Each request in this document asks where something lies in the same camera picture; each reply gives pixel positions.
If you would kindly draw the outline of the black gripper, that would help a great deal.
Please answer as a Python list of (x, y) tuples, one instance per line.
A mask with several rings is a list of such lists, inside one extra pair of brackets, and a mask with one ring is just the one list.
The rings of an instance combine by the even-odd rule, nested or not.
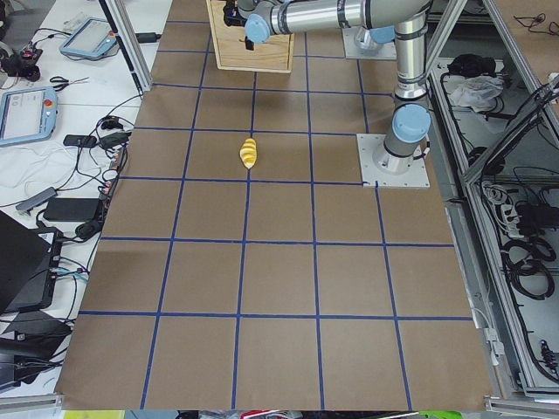
[[(225, 0), (224, 8), (224, 24), (228, 27), (244, 27), (246, 19), (241, 16), (235, 0)], [(254, 43), (245, 37), (245, 48), (247, 51), (254, 50)]]

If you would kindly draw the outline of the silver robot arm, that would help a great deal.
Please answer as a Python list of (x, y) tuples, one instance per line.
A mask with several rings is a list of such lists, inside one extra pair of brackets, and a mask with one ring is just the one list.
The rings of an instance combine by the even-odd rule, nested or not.
[(430, 1), (227, 1), (224, 23), (240, 26), (245, 39), (264, 44), (272, 36), (353, 27), (394, 29), (397, 56), (396, 107), (389, 132), (373, 153), (376, 167), (390, 175), (406, 173), (431, 125), (418, 103), (426, 95), (427, 15)]
[(367, 29), (361, 27), (354, 36), (355, 45), (362, 51), (372, 52), (391, 43), (396, 37), (395, 26)]

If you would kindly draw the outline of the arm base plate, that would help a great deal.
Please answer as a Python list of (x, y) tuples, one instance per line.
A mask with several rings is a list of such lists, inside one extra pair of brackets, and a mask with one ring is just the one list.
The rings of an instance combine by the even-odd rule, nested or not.
[(356, 136), (363, 187), (428, 189), (430, 182), (421, 147), (417, 145), (412, 156), (395, 157), (385, 149), (384, 138), (384, 134)]
[(346, 58), (395, 61), (395, 28), (386, 26), (368, 30), (353, 27), (342, 30)]

